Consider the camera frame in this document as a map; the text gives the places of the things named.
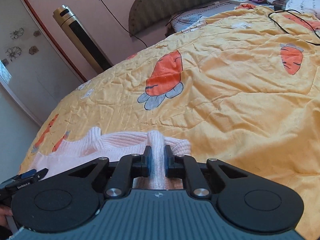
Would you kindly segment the person's hand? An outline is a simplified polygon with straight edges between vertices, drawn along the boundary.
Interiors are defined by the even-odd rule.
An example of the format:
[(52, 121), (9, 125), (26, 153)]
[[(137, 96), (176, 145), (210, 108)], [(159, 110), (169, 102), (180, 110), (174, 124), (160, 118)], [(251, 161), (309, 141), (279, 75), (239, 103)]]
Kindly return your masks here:
[(9, 229), (7, 216), (12, 216), (11, 208), (1, 205), (0, 206), (0, 226)]

